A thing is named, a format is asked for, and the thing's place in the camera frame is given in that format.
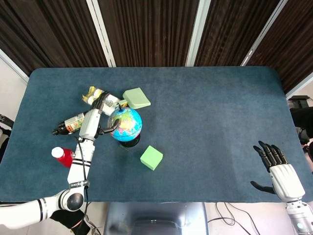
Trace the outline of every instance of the electrical cord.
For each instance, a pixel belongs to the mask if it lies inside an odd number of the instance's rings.
[[[234,219],[232,219],[232,218],[218,217],[218,218],[210,219],[207,223],[210,223],[211,221],[219,220],[219,219],[222,219],[222,220],[224,220],[224,221],[225,221],[225,219],[231,219],[231,220],[233,220],[235,223],[239,224],[240,227],[242,227],[242,229],[243,229],[247,234],[252,235],[252,234],[249,233],[249,232],[247,231],[247,229],[245,229],[238,221],[236,221],[236,220],[234,220]]]
[[[218,208],[218,206],[217,206],[217,204],[218,204],[218,203],[216,202],[216,203],[215,203],[215,209],[217,210],[219,216],[220,216],[220,217],[223,217],[222,214],[221,214],[221,212],[220,212],[220,210],[219,210],[219,208]],[[228,207],[227,207],[227,205],[226,205],[225,202],[224,202],[224,205],[226,206],[228,212],[230,213],[230,216],[231,216],[231,218],[232,218],[232,222],[231,222],[231,223],[228,223],[228,222],[227,222],[226,220],[224,220],[224,219],[223,219],[223,221],[224,221],[227,225],[229,225],[229,226],[234,226],[234,225],[236,224],[236,222],[235,222],[235,217],[234,217],[234,215],[232,214],[232,212],[230,212],[230,210],[228,209]]]
[[[86,214],[86,221],[87,221],[87,223],[89,223],[90,225],[92,225],[92,226],[97,230],[97,232],[101,235],[101,233],[100,233],[98,227],[96,227],[95,224],[92,223],[92,222],[89,220],[89,217],[88,217],[87,214]]]
[[[253,227],[255,228],[257,234],[258,234],[258,235],[261,235],[260,232],[259,232],[259,230],[258,230],[258,228],[256,227],[256,225],[255,225],[253,219],[252,219],[252,216],[251,216],[247,211],[244,211],[244,210],[242,210],[242,209],[239,209],[239,208],[235,207],[233,204],[231,204],[231,203],[229,203],[229,202],[228,202],[228,204],[231,205],[233,208],[235,208],[235,209],[237,209],[237,210],[239,210],[239,211],[241,211],[241,212],[246,213],[246,214],[249,216],[249,218],[250,218],[250,220],[251,220],[251,223],[253,224]]]
[[[75,138],[77,139],[78,146],[79,146],[79,150],[80,150],[80,154],[81,154],[81,156],[82,156],[83,170],[84,170],[84,180],[86,180],[87,178],[86,178],[85,161],[84,161],[83,150],[82,150],[82,147],[81,147],[81,145],[80,145],[79,139],[78,139],[77,137],[75,137]],[[82,227],[82,225],[83,225],[83,221],[84,221],[84,219],[85,219],[85,217],[86,217],[88,206],[89,206],[89,204],[90,204],[90,203],[88,203],[88,187],[87,187],[87,186],[85,186],[85,192],[86,192],[86,207],[85,207],[84,216],[83,216],[83,218],[82,218],[82,221],[80,222],[79,227],[78,227],[78,229],[77,229],[77,234],[78,234],[78,235],[79,235],[79,231],[80,231],[80,229],[81,229],[81,227]]]
[[[12,207],[12,206],[16,206],[16,205],[0,205],[0,207]]]
[[[256,234],[257,234],[257,235],[260,235],[259,230],[257,229],[257,227],[256,227],[256,225],[255,225],[255,223],[254,223],[254,221],[253,221],[251,215],[250,215],[248,212],[246,212],[246,211],[244,211],[244,210],[242,210],[242,209],[239,209],[239,208],[235,207],[233,204],[231,204],[231,203],[229,203],[229,202],[227,202],[227,203],[228,203],[229,205],[231,205],[233,208],[235,208],[235,209],[237,209],[237,210],[239,210],[239,211],[245,212],[245,213],[249,216],[249,218],[250,218],[250,220],[251,220],[251,223],[252,223],[252,226],[253,226],[254,230],[256,231]],[[229,225],[229,226],[234,226],[236,223],[238,223],[238,224],[244,229],[244,231],[245,231],[247,234],[250,235],[250,233],[249,233],[238,221],[235,220],[235,217],[234,217],[233,213],[230,211],[230,209],[228,208],[226,202],[224,202],[224,205],[225,205],[225,207],[227,208],[228,212],[230,213],[231,218],[222,216],[222,214],[221,214],[221,212],[220,212],[220,210],[219,210],[219,208],[218,208],[218,203],[215,203],[215,209],[216,209],[216,211],[218,212],[218,214],[219,214],[220,217],[215,218],[215,219],[211,219],[211,220],[208,221],[208,223],[211,222],[211,221],[214,221],[214,220],[219,220],[219,219],[222,219],[222,220],[223,220],[227,225]],[[232,223],[228,223],[228,222],[226,221],[226,219],[232,220]]]

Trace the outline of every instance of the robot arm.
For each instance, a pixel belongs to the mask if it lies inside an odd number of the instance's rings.
[[[57,210],[76,211],[81,208],[84,202],[84,188],[89,185],[87,177],[94,152],[93,142],[99,132],[108,133],[118,126],[118,120],[109,129],[102,130],[99,126],[101,110],[109,94],[109,92],[102,93],[85,116],[79,133],[75,158],[67,177],[69,189],[52,197],[17,206],[0,207],[0,224],[10,229],[18,229],[48,219]]]
[[[305,191],[297,173],[278,147],[261,141],[259,144],[263,150],[257,146],[253,148],[260,155],[273,187],[264,187],[255,181],[251,184],[260,191],[277,194],[287,204],[287,214],[299,235],[313,235],[313,212],[307,203],[301,201]]]

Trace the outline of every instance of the green foam block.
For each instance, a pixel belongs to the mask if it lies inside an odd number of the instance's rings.
[[[146,151],[140,157],[140,161],[151,170],[155,170],[161,162],[163,154],[149,145]]]

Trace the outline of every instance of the soda bottle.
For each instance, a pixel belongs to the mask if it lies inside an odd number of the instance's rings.
[[[51,151],[51,155],[56,158],[62,165],[70,168],[72,165],[73,158],[75,156],[74,152],[67,148],[55,147]]]
[[[68,120],[60,122],[58,127],[52,131],[52,134],[68,135],[78,131],[82,127],[86,113],[87,112],[83,112]]]

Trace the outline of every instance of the dark curtain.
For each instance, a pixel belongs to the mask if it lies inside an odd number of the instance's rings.
[[[0,48],[27,74],[107,67],[85,0],[1,0]]]
[[[212,0],[195,66],[238,66],[279,0]]]
[[[287,93],[313,71],[313,1],[289,0],[248,65],[270,66]]]
[[[184,66],[198,0],[99,0],[117,66]]]

